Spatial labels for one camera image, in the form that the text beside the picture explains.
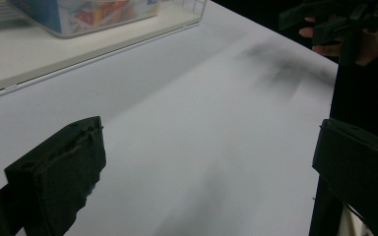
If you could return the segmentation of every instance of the black object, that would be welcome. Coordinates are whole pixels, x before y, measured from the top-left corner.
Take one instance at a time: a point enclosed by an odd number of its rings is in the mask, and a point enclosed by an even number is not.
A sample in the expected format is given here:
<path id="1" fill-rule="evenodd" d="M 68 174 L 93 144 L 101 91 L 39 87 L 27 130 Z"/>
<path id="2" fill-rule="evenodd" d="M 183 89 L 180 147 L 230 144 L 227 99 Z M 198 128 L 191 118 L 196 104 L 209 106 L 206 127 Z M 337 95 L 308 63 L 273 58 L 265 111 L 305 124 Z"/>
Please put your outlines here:
<path id="1" fill-rule="evenodd" d="M 329 189 L 330 193 L 317 196 L 320 202 L 314 208 L 310 235 L 336 235 L 341 208 L 333 206 L 341 202 L 378 236 L 378 137 L 345 122 L 325 120 L 313 167 L 323 181 L 318 192 Z M 321 226 L 324 223 L 332 223 L 335 227 Z"/>
<path id="2" fill-rule="evenodd" d="M 74 122 L 5 168 L 0 236 L 61 236 L 106 164 L 99 117 Z"/>
<path id="3" fill-rule="evenodd" d="M 332 44 L 336 38 L 344 38 L 339 64 L 349 66 L 356 59 L 361 31 L 378 30 L 378 0 L 304 0 L 280 13 L 280 30 L 303 22 L 305 17 L 316 17 L 313 45 Z"/>
<path id="4" fill-rule="evenodd" d="M 272 0 L 260 2 L 257 0 L 214 0 L 214 2 L 257 24 L 260 24 L 262 27 L 276 31 L 281 35 L 300 43 L 304 47 L 311 47 L 310 40 L 297 33 L 299 29 L 307 26 L 306 23 L 279 31 L 279 13 L 301 4 L 303 0 Z"/>

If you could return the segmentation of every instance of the colorful packaging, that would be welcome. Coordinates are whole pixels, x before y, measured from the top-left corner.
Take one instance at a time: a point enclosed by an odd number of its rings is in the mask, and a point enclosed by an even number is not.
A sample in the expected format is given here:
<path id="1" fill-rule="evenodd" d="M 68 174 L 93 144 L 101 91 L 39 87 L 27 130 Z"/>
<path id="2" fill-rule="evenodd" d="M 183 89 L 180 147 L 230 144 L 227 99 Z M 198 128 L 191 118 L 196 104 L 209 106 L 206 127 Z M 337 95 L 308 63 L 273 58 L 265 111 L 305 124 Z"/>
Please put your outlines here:
<path id="1" fill-rule="evenodd" d="M 7 0 L 50 32 L 73 37 L 158 13 L 160 0 Z"/>

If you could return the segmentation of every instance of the white table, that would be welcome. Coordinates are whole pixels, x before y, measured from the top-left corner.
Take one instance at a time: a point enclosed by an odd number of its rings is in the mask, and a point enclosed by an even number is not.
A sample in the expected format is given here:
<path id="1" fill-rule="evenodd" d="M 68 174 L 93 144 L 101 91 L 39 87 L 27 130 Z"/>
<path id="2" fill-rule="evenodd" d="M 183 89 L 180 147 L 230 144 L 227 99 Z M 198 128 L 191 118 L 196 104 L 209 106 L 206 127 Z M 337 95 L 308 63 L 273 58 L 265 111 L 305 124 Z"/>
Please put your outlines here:
<path id="1" fill-rule="evenodd" d="M 0 22 L 0 93 L 24 87 L 32 79 L 53 71 L 66 71 L 86 64 L 84 61 L 199 23 L 202 14 L 199 7 L 205 1 L 184 0 L 183 6 L 180 2 L 161 1 L 156 17 L 69 39 L 51 36 L 38 24 L 22 18 Z M 14 11 L 5 0 L 0 0 L 0 7 L 6 7 L 9 13 Z"/>
<path id="2" fill-rule="evenodd" d="M 307 235 L 336 72 L 209 2 L 198 27 L 0 96 L 0 188 L 6 166 L 99 115 L 107 166 L 66 235 Z"/>

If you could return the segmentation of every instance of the white surface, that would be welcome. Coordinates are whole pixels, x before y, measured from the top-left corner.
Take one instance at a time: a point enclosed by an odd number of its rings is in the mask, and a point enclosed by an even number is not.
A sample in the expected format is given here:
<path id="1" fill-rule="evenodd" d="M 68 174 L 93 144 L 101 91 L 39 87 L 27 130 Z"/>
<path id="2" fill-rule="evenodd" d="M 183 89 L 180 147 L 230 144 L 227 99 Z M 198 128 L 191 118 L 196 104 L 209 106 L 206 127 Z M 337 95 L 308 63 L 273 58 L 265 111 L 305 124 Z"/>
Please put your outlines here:
<path id="1" fill-rule="evenodd" d="M 0 89 L 195 24 L 201 17 L 171 1 L 158 15 L 99 33 L 61 39 L 26 21 L 0 23 Z"/>
<path id="2" fill-rule="evenodd" d="M 66 235 L 307 235 L 336 71 L 210 2 L 196 28 L 1 96 L 0 188 L 4 167 L 100 115 L 107 166 Z"/>

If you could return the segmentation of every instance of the dark background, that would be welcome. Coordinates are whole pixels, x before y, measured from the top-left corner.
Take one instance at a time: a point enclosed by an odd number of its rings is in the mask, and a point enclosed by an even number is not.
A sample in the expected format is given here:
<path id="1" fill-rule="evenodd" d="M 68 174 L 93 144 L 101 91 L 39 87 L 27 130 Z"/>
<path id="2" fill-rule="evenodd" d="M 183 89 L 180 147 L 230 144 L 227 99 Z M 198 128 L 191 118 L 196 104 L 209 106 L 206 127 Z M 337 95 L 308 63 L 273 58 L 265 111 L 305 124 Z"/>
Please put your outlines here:
<path id="1" fill-rule="evenodd" d="M 276 31 L 308 48 L 310 39 L 303 38 L 298 31 L 306 24 L 291 29 L 279 30 L 279 13 L 300 5 L 303 0 L 213 0 L 223 7 L 260 24 L 270 30 Z"/>

